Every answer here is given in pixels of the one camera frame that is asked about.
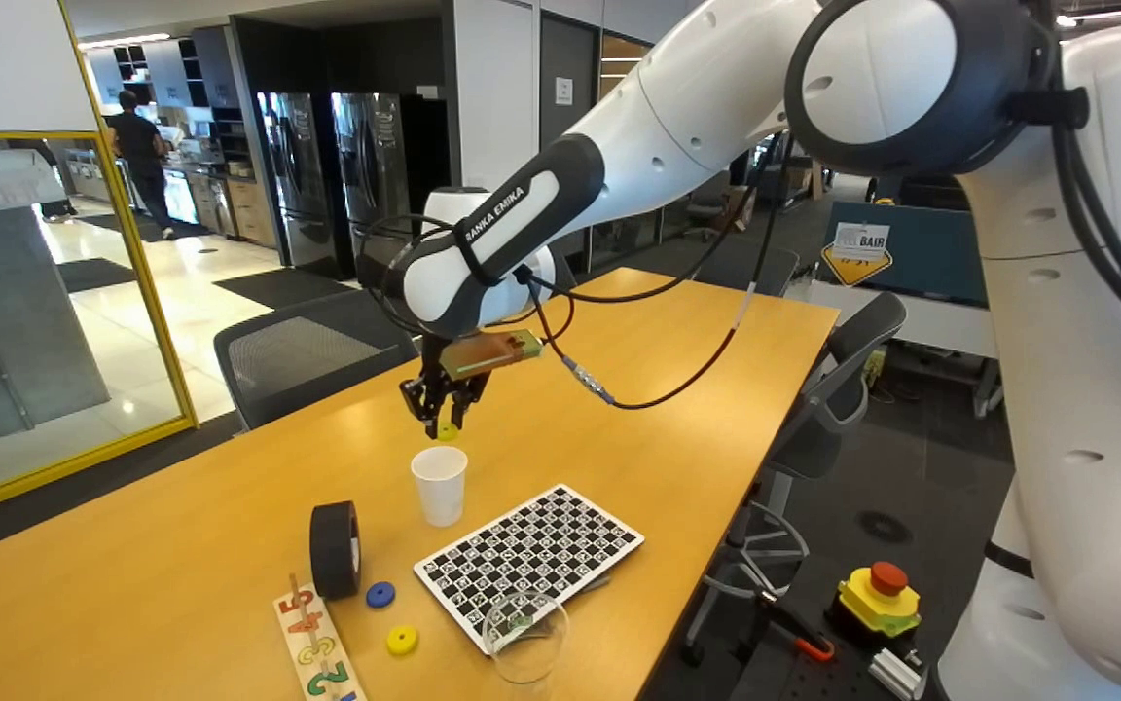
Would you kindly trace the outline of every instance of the white cup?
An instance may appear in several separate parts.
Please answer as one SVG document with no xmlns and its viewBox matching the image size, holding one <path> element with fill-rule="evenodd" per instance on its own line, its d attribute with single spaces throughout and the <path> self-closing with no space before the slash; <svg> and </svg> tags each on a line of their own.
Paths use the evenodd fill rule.
<svg viewBox="0 0 1121 701">
<path fill-rule="evenodd" d="M 450 524 L 467 502 L 472 457 L 454 442 L 422 449 L 410 462 L 428 524 Z"/>
</svg>

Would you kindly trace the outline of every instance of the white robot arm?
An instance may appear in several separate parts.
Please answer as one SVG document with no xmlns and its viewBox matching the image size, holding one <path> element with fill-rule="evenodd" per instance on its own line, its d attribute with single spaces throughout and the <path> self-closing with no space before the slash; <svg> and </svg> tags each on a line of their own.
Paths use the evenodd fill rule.
<svg viewBox="0 0 1121 701">
<path fill-rule="evenodd" d="M 955 172 L 972 203 L 1017 489 L 950 698 L 1121 698 L 1121 238 L 1085 238 L 1121 232 L 1121 28 L 1057 42 L 1030 0 L 710 0 L 475 215 L 366 242 L 362 284 L 472 336 L 531 302 L 549 242 L 691 189 L 782 107 L 820 164 Z"/>
</svg>

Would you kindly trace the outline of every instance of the wooden table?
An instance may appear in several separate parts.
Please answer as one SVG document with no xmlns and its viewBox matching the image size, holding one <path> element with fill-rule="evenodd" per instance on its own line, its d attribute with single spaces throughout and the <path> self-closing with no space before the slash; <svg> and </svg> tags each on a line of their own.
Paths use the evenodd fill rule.
<svg viewBox="0 0 1121 701">
<path fill-rule="evenodd" d="M 656 276 L 623 267 L 588 289 L 645 284 Z M 566 351 L 616 393 L 654 398 L 710 358 L 737 312 L 738 296 L 710 284 L 623 306 L 585 302 Z M 446 531 L 422 520 L 410 477 L 410 457 L 428 442 L 396 393 L 416 368 L 410 362 L 9 538 L 0 701 L 300 698 L 272 601 L 287 577 L 306 581 L 306 514 L 337 498 L 359 507 L 362 589 L 396 582 L 387 611 L 330 602 L 366 693 L 505 698 L 511 684 L 413 566 L 554 484 L 645 542 L 610 568 L 610 582 L 570 602 L 549 698 L 634 698 L 833 320 L 828 306 L 760 296 L 723 362 L 651 412 L 606 410 L 549 353 L 498 368 L 461 436 L 472 453 L 467 514 Z M 422 627 L 413 656 L 387 654 L 392 623 Z"/>
</svg>

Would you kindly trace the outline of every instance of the office chair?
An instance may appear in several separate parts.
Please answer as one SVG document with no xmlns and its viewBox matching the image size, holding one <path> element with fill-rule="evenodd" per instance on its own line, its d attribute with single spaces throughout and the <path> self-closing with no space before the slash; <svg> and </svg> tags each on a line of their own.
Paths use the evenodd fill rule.
<svg viewBox="0 0 1121 701">
<path fill-rule="evenodd" d="M 366 293 L 276 306 L 215 336 L 246 428 L 410 362 L 413 337 Z"/>
<path fill-rule="evenodd" d="M 836 462 L 843 440 L 864 424 L 867 358 L 904 328 L 904 320 L 906 306 L 878 293 L 828 336 L 817 368 L 798 389 L 790 416 L 760 466 L 760 484 L 703 577 L 703 601 L 682 638 L 688 662 L 701 656 L 697 638 L 720 597 L 755 601 L 765 590 L 778 601 L 790 590 L 790 582 L 778 582 L 778 573 L 793 577 L 810 556 L 804 538 L 786 518 L 790 485 L 793 477 L 820 477 Z"/>
</svg>

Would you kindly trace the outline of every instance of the ceiling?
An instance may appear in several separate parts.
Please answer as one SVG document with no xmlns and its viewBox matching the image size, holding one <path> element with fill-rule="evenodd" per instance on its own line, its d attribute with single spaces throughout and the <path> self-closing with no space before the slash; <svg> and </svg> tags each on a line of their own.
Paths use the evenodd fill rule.
<svg viewBox="0 0 1121 701">
<path fill-rule="evenodd" d="M 230 14 L 256 14 L 297 28 L 387 22 L 440 14 L 440 5 L 444 0 L 64 0 L 82 42 L 215 28 Z"/>
</svg>

